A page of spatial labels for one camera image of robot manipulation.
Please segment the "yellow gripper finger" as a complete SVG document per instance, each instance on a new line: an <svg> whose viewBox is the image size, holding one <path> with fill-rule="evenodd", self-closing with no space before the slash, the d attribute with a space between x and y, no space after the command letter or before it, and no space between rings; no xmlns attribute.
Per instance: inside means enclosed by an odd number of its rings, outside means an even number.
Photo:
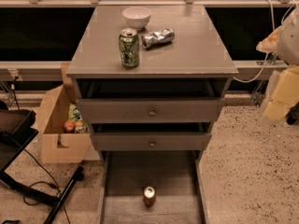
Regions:
<svg viewBox="0 0 299 224"><path fill-rule="evenodd" d="M278 51L278 35L280 34L281 27L275 29L263 41L260 41L256 49L263 53L276 53Z"/></svg>
<svg viewBox="0 0 299 224"><path fill-rule="evenodd" d="M262 123L276 124L299 103L299 66L282 72L275 70L269 78L262 103Z"/></svg>

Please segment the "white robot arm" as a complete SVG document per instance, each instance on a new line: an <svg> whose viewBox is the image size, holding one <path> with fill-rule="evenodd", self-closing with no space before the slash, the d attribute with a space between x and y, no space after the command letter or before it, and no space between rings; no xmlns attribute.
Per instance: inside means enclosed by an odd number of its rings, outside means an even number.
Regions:
<svg viewBox="0 0 299 224"><path fill-rule="evenodd" d="M299 7L282 21L256 49L263 53L276 53L289 67L275 71L269 79L263 117L279 121L299 103Z"/></svg>

